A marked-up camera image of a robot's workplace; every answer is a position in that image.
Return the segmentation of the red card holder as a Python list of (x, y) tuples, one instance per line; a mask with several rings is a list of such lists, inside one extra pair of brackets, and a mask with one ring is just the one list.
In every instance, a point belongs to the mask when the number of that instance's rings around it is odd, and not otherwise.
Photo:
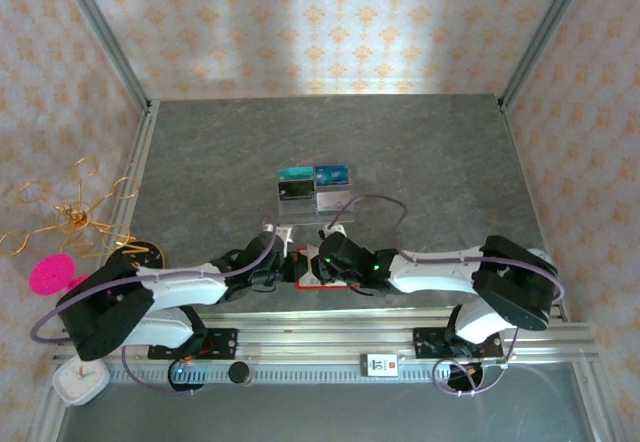
[(313, 285), (310, 260), (318, 255), (318, 248), (312, 245), (308, 245), (306, 248), (300, 248), (297, 250), (306, 250), (307, 251), (307, 274), (304, 275), (296, 284), (295, 287), (298, 290), (348, 290), (348, 284), (343, 281), (333, 281), (328, 282), (324, 286)]

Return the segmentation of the clear acrylic card stand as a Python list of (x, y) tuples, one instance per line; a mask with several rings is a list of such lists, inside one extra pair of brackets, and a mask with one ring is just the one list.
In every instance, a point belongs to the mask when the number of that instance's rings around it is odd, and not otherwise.
[(328, 224), (347, 204), (339, 211), (319, 212), (317, 210), (316, 196), (318, 192), (324, 191), (350, 191), (353, 197), (351, 173), (348, 185), (317, 187), (315, 184), (315, 195), (311, 199), (280, 201), (278, 197), (281, 222), (289, 225)]

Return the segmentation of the pale lilac card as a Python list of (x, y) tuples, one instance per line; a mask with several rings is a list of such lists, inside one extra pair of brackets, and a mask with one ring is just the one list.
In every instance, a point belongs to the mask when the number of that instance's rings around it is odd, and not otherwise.
[(334, 212), (341, 210), (352, 198), (350, 191), (324, 191), (316, 196), (319, 212)]

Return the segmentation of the blue card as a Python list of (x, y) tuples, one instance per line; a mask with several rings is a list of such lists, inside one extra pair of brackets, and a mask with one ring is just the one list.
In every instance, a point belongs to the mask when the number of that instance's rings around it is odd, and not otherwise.
[(314, 167), (317, 187), (342, 186), (350, 183), (349, 166), (346, 164), (317, 165)]

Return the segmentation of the black card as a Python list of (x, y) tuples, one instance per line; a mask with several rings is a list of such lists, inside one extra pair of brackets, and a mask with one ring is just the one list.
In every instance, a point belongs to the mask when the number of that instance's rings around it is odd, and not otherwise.
[(280, 201), (311, 199), (315, 195), (315, 184), (308, 180), (283, 180), (278, 182)]

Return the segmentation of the black round knob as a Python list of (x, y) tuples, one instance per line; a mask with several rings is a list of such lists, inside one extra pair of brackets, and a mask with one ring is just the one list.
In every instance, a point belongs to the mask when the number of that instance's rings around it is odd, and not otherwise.
[(251, 368), (242, 361), (232, 363), (228, 369), (229, 380), (236, 385), (248, 385), (251, 383)]

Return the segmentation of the white label tag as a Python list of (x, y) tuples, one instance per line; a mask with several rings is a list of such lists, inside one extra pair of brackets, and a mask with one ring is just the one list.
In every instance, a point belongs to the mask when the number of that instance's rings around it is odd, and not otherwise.
[(399, 376), (399, 358), (395, 354), (367, 353), (360, 355), (361, 373), (364, 377)]

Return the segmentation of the black round gold clock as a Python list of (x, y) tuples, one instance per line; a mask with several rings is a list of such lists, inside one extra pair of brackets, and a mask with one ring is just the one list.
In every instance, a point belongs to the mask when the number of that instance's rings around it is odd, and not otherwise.
[(149, 241), (133, 240), (118, 249), (135, 267), (162, 269), (166, 260), (162, 249)]

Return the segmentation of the white square clock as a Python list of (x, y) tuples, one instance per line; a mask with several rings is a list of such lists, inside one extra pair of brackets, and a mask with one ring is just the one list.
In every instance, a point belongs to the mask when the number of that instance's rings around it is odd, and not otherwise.
[(109, 381), (109, 370), (101, 359), (84, 361), (76, 355), (55, 371), (52, 385), (67, 406), (81, 406), (102, 392)]

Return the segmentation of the pink flat round sponge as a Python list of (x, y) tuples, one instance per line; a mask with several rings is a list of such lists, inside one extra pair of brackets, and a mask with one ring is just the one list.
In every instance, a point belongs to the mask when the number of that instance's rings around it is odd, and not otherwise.
[(75, 263), (66, 254), (53, 254), (43, 258), (32, 269), (28, 284), (37, 295), (49, 296), (69, 290), (75, 275)]

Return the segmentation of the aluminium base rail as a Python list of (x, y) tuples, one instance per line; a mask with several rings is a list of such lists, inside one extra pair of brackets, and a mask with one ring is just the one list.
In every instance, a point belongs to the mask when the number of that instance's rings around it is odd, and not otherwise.
[[(365, 353), (395, 353), (413, 363), (413, 330), (444, 327), (449, 309), (354, 309), (218, 313), (203, 316), (211, 328), (238, 330), (236, 357), (265, 364), (342, 364)], [(599, 358), (595, 338), (586, 323), (565, 322), (552, 310), (542, 332), (512, 329), (501, 332), (503, 347), (513, 347), (512, 363), (577, 362)]]

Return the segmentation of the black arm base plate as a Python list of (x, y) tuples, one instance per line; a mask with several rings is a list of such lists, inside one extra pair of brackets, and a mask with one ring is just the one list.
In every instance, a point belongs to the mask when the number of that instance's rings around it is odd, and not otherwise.
[(234, 360), (239, 331), (234, 328), (200, 328), (181, 346), (148, 348), (150, 360)]
[(413, 347), (417, 359), (484, 359), (505, 355), (498, 333), (490, 335), (481, 343), (472, 343), (444, 327), (414, 328)]

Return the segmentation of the aluminium table side rail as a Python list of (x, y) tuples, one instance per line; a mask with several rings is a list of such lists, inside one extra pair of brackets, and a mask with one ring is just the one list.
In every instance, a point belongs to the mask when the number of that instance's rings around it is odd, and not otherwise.
[[(143, 115), (134, 138), (132, 149), (125, 166), (125, 175), (142, 180), (148, 158), (152, 136), (161, 101), (150, 102)], [(119, 201), (115, 204), (111, 219), (117, 223), (130, 223), (135, 210), (136, 199)], [(64, 420), (66, 405), (56, 393), (49, 378), (48, 385), (37, 406), (34, 421), (27, 436), (27, 442), (56, 442)]]
[(538, 355), (529, 353), (519, 345), (514, 367), (544, 379), (547, 371), (555, 366), (569, 365), (572, 400), (577, 404), (577, 409), (570, 413), (569, 418), (576, 420), (584, 429), (589, 442), (623, 440), (624, 430), (592, 327), (572, 318), (567, 298), (561, 299), (553, 307), (559, 311), (559, 318), (552, 321), (552, 328), (556, 331), (562, 329), (567, 334), (552, 334), (543, 343), (542, 352)]

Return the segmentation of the aluminium frame post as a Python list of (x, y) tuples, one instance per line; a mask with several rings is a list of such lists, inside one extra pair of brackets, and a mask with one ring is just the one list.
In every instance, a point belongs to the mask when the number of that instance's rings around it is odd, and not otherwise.
[(136, 105), (146, 112), (150, 106), (150, 99), (147, 96), (141, 82), (135, 74), (124, 50), (121, 47), (114, 31), (112, 30), (106, 16), (101, 10), (97, 0), (75, 0), (79, 5), (85, 20), (96, 35), (100, 45), (106, 53), (111, 63), (116, 69), (129, 95)]
[(506, 87), (497, 99), (500, 112), (505, 114), (514, 104), (529, 75), (536, 66), (547, 44), (559, 27), (573, 0), (551, 0), (538, 23), (526, 49), (520, 57)]

